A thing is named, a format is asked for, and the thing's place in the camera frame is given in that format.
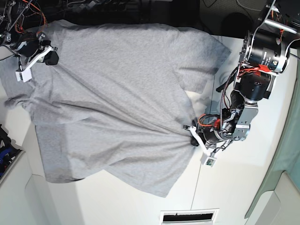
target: vent grille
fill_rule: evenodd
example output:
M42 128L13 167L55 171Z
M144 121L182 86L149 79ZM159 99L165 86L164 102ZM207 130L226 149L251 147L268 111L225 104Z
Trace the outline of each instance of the vent grille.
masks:
M161 211L159 225L213 225L218 210Z

